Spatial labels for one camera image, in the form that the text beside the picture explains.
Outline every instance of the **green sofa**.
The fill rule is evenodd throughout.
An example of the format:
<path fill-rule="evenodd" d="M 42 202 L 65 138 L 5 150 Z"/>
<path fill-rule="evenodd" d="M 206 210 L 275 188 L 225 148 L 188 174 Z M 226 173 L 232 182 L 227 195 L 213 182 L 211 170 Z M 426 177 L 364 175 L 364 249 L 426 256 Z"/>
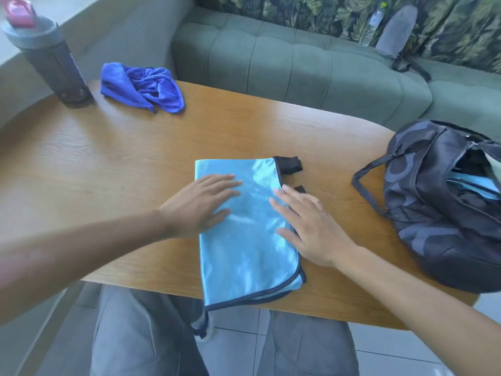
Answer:
<path fill-rule="evenodd" d="M 434 60 L 418 58 L 432 76 L 427 84 L 414 71 L 393 71 L 391 60 L 346 39 L 349 34 L 335 37 L 263 19 L 195 8 L 172 43 L 179 79 L 356 116 L 392 130 L 426 118 L 501 139 L 501 75 L 438 62 L 428 45 Z"/>

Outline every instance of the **patterned backpack fabric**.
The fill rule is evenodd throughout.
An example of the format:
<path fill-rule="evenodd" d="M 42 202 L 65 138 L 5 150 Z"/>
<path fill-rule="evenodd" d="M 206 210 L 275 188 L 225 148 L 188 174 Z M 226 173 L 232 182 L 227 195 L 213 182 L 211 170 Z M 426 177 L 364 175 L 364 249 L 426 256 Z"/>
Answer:
<path fill-rule="evenodd" d="M 385 212 L 360 183 L 382 164 Z M 468 182 L 459 189 L 448 180 L 461 167 L 490 171 L 482 179 L 494 178 L 499 186 L 500 166 L 499 143 L 452 124 L 419 121 L 401 128 L 387 154 L 358 171 L 352 184 L 391 219 L 419 265 L 437 281 L 473 293 L 495 292 L 501 290 L 501 194 Z"/>

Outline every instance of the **pink bottle cap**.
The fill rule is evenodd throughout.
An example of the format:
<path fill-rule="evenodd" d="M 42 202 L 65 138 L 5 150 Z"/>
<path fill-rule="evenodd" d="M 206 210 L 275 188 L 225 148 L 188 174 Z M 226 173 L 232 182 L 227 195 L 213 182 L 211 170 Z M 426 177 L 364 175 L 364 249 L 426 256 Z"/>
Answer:
<path fill-rule="evenodd" d="M 7 21 L 13 27 L 36 27 L 36 13 L 28 0 L 2 0 Z"/>

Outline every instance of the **leaf patterned backrest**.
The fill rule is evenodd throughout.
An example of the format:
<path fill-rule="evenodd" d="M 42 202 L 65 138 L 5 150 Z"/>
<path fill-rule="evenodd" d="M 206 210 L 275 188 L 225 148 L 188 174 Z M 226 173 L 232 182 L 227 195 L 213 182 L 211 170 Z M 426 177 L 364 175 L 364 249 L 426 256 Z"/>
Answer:
<path fill-rule="evenodd" d="M 358 42 L 381 2 L 387 21 L 415 5 L 417 22 L 406 50 L 415 55 L 501 74 L 501 0 L 198 0 L 208 9 L 262 19 Z"/>

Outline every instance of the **wood grain tabletop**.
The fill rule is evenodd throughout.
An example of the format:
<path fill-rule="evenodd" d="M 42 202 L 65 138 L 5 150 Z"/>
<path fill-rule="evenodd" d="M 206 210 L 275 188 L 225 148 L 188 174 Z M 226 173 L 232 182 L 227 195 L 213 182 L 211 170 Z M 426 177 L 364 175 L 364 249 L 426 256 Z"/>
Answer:
<path fill-rule="evenodd" d="M 472 305 L 474 294 L 440 286 L 418 268 L 391 223 L 351 186 L 353 174 L 383 155 L 393 135 L 366 120 L 178 82 L 186 110 L 170 115 L 128 107 L 99 93 L 72 110 L 44 99 L 0 130 L 2 239 L 103 220 L 159 206 L 194 180 L 204 158 L 299 156 L 285 177 L 322 200 L 361 245 Z M 363 178 L 382 204 L 383 168 Z M 335 269 L 302 259 L 308 282 L 265 305 L 271 309 L 405 328 Z M 132 252 L 87 281 L 202 297 L 198 238 L 167 240 Z"/>

